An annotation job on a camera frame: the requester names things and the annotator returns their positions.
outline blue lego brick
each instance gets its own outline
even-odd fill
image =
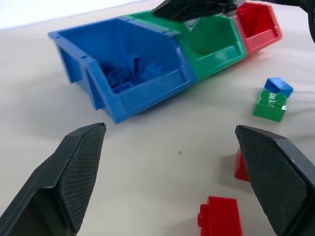
[[[283,93],[286,97],[290,97],[293,88],[280,77],[269,78],[265,84],[265,89],[272,93]]]
[[[118,17],[49,36],[70,82],[117,123],[196,83],[177,34]]]

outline lego stud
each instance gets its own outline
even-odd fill
[[[261,92],[261,95],[260,95],[261,97],[269,97],[270,96],[270,91],[268,91],[268,90],[264,90],[263,92]]]
[[[201,204],[200,205],[200,213],[198,214],[198,226],[203,227],[205,224],[204,218],[207,215],[207,205],[206,204]]]
[[[267,105],[269,99],[267,97],[262,97],[259,101],[260,104]]]
[[[276,100],[286,101],[286,96],[283,93],[277,93]]]
[[[278,100],[278,101],[276,101],[276,103],[275,103],[275,107],[278,107],[278,108],[282,108],[283,105],[284,105],[284,102],[281,101],[281,100]]]

